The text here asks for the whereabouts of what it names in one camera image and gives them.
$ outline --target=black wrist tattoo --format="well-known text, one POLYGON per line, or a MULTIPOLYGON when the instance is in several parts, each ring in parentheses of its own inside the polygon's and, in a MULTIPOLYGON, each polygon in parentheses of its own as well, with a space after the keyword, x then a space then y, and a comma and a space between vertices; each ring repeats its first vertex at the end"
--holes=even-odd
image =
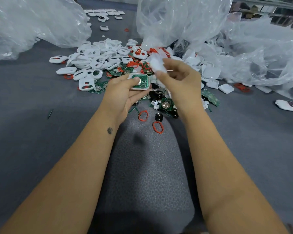
POLYGON ((109 127, 109 128, 107 129, 107 133, 109 133, 109 134, 112 134, 112 131, 113 131, 113 129, 112 129, 111 127, 109 127))

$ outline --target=forearm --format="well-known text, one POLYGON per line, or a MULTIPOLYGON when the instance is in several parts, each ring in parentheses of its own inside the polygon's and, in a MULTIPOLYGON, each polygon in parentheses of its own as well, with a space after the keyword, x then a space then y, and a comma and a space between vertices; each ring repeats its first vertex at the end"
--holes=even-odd
POLYGON ((287 233, 207 113, 195 112, 185 125, 200 206, 210 233, 287 233))
POLYGON ((98 109, 0 233, 86 233, 117 129, 115 120, 98 109))

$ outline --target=dark gray tabletop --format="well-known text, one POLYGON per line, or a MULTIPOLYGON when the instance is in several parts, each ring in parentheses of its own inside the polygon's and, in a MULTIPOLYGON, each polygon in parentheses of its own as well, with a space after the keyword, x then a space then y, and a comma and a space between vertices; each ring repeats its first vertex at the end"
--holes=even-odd
MULTIPOLYGON (((80 3, 84 9, 125 11, 123 20, 105 23, 108 32, 91 18, 91 42, 141 41, 135 6, 80 3)), ((103 94, 78 91, 77 82, 55 73, 62 66, 48 62, 75 51, 41 41, 18 60, 0 62, 0 226, 71 146, 102 100, 103 94)), ((250 94, 210 90, 221 101, 208 112, 219 133, 281 219, 293 223, 293 112, 274 105, 285 98, 256 88, 250 94)), ((141 122, 133 111, 119 128, 89 233, 204 229, 183 124, 166 117, 164 133, 157 134, 156 111, 147 101, 138 109, 148 110, 149 119, 141 122)))

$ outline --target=transparent plastic bag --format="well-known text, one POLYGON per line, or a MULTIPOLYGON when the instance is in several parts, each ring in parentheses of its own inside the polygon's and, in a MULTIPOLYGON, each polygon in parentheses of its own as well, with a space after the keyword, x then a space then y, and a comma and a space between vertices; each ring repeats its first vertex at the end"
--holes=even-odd
POLYGON ((198 45, 219 33, 226 21, 232 0, 187 0, 188 17, 176 52, 185 52, 188 43, 198 45))
POLYGON ((142 49, 167 47, 176 41, 187 16, 187 0, 139 0, 136 24, 142 49))
POLYGON ((225 26, 225 52, 233 57, 219 57, 224 78, 253 85, 293 87, 291 39, 274 39, 278 32, 271 31, 272 25, 265 18, 225 26))
POLYGON ((91 29, 73 0, 0 0, 0 60, 31 49, 39 37, 59 47, 77 47, 91 29))

